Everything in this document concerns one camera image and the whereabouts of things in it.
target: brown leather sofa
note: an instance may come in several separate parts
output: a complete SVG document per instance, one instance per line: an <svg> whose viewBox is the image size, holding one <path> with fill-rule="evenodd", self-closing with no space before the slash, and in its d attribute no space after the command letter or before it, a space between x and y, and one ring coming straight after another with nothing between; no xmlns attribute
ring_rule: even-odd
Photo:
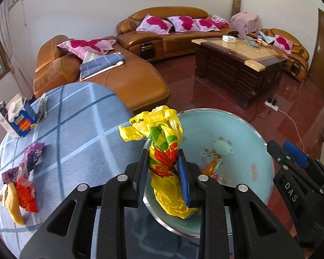
<svg viewBox="0 0 324 259"><path fill-rule="evenodd" d="M305 79L308 74L308 59L310 55L299 40L296 39L292 34L281 29L272 28L262 29L261 31L267 36L274 37L275 35L279 35L293 42L292 54L286 54L284 51L281 52L288 56L285 70L299 82ZM248 33L247 36L255 39L257 38L257 34L255 33Z"/></svg>
<svg viewBox="0 0 324 259"><path fill-rule="evenodd" d="M193 7L153 7L136 12L120 22L116 27L118 44L148 61L195 53L197 44L191 42L193 39L220 38L223 35L239 33L231 28L210 32L175 32L174 27L167 35L137 32L136 28L147 14L164 20L170 16L184 15L193 19L205 19L211 15L202 9Z"/></svg>
<svg viewBox="0 0 324 259"><path fill-rule="evenodd" d="M57 47L67 40L68 37L58 35L41 47L37 56L33 83L36 98L44 92L79 80L79 66L82 60ZM170 91L154 66L118 44L114 44L113 47L114 50L109 53L120 51L125 56L125 63L88 81L102 84L113 90L135 114L151 111L157 106L166 104Z"/></svg>

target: floor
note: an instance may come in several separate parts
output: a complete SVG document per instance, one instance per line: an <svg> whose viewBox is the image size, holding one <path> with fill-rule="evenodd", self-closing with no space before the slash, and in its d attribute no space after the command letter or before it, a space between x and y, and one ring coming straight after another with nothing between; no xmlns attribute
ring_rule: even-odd
<svg viewBox="0 0 324 259"><path fill-rule="evenodd" d="M169 86L170 108L178 112L194 108L228 111L251 122L266 141L273 139L281 145L285 140L290 140L302 149L292 121L285 114L264 105L268 96L277 97L279 109L293 118L297 125L304 152L314 158L320 157L323 142L320 134L324 128L324 94L312 82L299 84L284 74L278 86L243 110L218 83L194 75L195 55L162 60L154 66ZM293 222L275 186L268 207L290 230Z"/></svg>

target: power strip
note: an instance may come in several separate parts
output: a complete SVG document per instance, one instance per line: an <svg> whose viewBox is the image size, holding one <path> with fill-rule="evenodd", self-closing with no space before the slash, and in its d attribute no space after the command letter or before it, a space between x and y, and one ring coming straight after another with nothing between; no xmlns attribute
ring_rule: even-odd
<svg viewBox="0 0 324 259"><path fill-rule="evenodd" d="M272 105L271 103L265 101L264 104L268 107L270 107L271 109L274 109L275 111L278 111L278 107L276 105Z"/></svg>

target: metal screw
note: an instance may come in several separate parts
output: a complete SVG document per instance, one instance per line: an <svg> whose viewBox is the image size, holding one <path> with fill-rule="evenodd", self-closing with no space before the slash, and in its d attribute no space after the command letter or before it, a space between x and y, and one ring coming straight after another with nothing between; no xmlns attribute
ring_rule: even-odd
<svg viewBox="0 0 324 259"><path fill-rule="evenodd" d="M248 191L248 187L244 184L240 184L238 189L239 189L239 191L244 192L244 193Z"/></svg>
<svg viewBox="0 0 324 259"><path fill-rule="evenodd" d="M199 179L199 181L206 182L206 181L209 180L209 177L207 175L205 175L205 174L201 174L201 175L198 176L198 179Z"/></svg>
<svg viewBox="0 0 324 259"><path fill-rule="evenodd" d="M77 187L78 191L80 191L80 192L87 190L87 188L88 188L88 185L86 185L86 184L80 184Z"/></svg>
<svg viewBox="0 0 324 259"><path fill-rule="evenodd" d="M129 177L128 177L127 175L125 175L125 174L120 174L120 175L118 176L118 181L123 182L123 181L126 181L128 178L129 178Z"/></svg>

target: tall brown vase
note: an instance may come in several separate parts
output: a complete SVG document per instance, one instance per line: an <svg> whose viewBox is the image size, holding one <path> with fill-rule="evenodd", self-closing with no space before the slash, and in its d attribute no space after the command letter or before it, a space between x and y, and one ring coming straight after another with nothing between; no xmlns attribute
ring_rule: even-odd
<svg viewBox="0 0 324 259"><path fill-rule="evenodd" d="M240 12L240 7L241 7L241 0L233 0L233 6L232 6L232 15L236 15L237 13Z"/></svg>

